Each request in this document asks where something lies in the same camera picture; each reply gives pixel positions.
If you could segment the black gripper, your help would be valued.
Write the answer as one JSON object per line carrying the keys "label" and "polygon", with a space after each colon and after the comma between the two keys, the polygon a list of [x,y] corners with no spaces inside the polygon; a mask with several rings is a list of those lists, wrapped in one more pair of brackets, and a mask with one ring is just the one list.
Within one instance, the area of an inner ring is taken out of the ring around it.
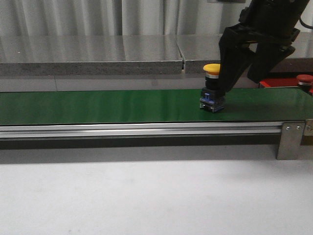
{"label": "black gripper", "polygon": [[[230,91],[250,66],[247,77],[259,83],[281,61],[294,53],[299,34],[295,25],[307,0],[253,0],[243,9],[239,23],[225,28],[219,41],[219,86]],[[255,52],[247,44],[259,43]]]}

